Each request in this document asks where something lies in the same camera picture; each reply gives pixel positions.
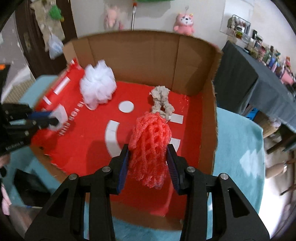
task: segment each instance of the white circle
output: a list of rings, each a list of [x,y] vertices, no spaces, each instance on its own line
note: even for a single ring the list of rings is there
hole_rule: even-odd
[[[123,113],[130,113],[133,111],[134,105],[132,102],[125,100],[119,103],[118,109]]]

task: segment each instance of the cardboard box wall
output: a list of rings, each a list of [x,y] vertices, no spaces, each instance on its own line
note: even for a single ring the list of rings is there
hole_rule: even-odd
[[[216,105],[212,79],[221,59],[220,50],[201,39],[156,31],[122,31],[72,40],[64,46],[68,62],[77,58],[85,68],[101,59],[112,68],[116,80],[151,86],[164,85],[173,92],[195,96],[202,92],[202,136],[198,169],[213,171],[217,146]],[[52,166],[37,148],[33,151],[49,172],[63,181],[66,175]],[[112,214],[137,225],[180,229],[179,220],[152,216],[120,203]]]

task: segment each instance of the person's hand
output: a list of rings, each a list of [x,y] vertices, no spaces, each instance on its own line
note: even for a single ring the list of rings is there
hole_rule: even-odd
[[[10,161],[10,154],[0,156],[0,168],[7,165]]]

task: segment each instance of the woven basket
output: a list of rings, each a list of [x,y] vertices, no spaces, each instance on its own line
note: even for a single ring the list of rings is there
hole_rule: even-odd
[[[261,111],[258,111],[256,114],[254,122],[262,127],[263,138],[270,136],[278,130],[278,128],[275,128],[271,125],[269,118]]]

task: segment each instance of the teal tablecloth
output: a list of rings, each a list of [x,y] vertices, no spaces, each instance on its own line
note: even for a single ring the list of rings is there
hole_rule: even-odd
[[[38,97],[48,88],[56,76],[41,76],[36,80],[20,102],[34,106]],[[247,118],[217,108],[218,148],[215,155],[214,173],[227,173],[242,190],[244,195],[259,212],[264,176],[264,150],[262,129]],[[3,179],[11,202],[14,205],[24,205],[13,185],[15,169],[34,173],[53,193],[60,183],[49,174],[29,147],[12,153],[8,165],[8,175]],[[114,229],[118,240],[143,241],[174,241],[180,239],[180,231],[163,231],[138,227],[113,219]],[[85,237],[88,227],[88,206],[85,211]],[[212,203],[208,200],[208,238],[212,232]]]

